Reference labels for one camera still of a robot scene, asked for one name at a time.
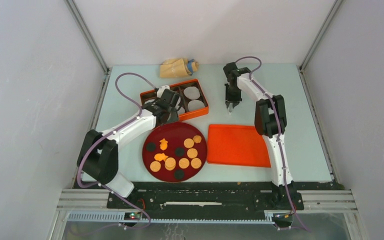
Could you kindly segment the orange compartment cookie box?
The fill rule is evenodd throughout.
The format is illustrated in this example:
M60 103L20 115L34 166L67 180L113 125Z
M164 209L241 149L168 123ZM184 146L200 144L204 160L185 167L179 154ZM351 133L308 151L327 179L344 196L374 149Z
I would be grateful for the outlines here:
M169 89L180 95L175 107L180 121L195 119L209 113L209 104L198 79L171 84Z

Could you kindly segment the dark red round plate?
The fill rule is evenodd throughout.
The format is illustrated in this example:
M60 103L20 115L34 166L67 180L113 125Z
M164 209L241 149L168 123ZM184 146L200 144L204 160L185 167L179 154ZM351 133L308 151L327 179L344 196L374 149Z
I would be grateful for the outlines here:
M205 136L195 126L175 122L159 126L146 137L142 162L156 179L179 183L197 175L207 162Z

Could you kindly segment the orange box lid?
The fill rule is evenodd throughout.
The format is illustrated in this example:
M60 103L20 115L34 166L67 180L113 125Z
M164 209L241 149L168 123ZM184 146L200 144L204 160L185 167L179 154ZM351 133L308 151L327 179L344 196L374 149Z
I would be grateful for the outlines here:
M209 125L207 161L216 165L271 167L263 137L248 125Z

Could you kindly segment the metal serving tongs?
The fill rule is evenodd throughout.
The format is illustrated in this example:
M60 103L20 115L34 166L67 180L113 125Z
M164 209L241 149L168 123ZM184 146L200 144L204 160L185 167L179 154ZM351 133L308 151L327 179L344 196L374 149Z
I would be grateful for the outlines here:
M227 104L227 111L228 111L228 114L229 114L229 115L232 114L233 109L234 109L234 104L231 103L231 102L229 102L229 103Z

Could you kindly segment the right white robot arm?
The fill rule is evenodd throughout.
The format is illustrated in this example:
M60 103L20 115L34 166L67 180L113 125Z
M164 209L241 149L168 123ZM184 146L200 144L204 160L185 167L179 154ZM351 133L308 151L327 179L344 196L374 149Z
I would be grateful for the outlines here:
M255 101L254 127L267 147L271 181L276 187L290 185L293 177L285 149L287 117L284 97L270 93L255 79L249 68L239 68L235 62L227 63L223 72L227 79L226 108L232 112L242 101L242 93Z

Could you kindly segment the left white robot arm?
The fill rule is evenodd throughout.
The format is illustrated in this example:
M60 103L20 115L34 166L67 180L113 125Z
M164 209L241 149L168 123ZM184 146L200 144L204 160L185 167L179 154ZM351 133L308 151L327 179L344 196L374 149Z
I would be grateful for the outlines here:
M154 100L139 106L137 113L122 123L104 131L89 130L77 160L78 170L118 194L125 208L136 206L138 194L119 169L120 149L147 131L179 121L181 95L168 86L158 88L156 93Z

